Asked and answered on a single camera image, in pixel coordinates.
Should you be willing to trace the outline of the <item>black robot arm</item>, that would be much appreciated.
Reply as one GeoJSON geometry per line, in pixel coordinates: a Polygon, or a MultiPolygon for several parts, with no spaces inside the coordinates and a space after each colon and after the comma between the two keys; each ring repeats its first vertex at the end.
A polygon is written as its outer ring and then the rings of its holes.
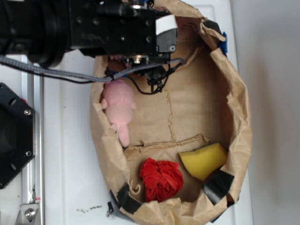
{"type": "Polygon", "coordinates": [[[156,56],[156,12],[142,0],[3,0],[0,53],[43,67],[64,54],[156,56]]]}

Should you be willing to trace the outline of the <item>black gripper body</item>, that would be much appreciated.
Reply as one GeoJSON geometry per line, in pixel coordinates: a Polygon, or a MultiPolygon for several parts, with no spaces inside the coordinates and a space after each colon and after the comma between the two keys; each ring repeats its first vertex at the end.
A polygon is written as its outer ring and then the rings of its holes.
{"type": "Polygon", "coordinates": [[[121,0],[69,1],[70,48],[86,55],[157,54],[156,12],[121,0]]]}

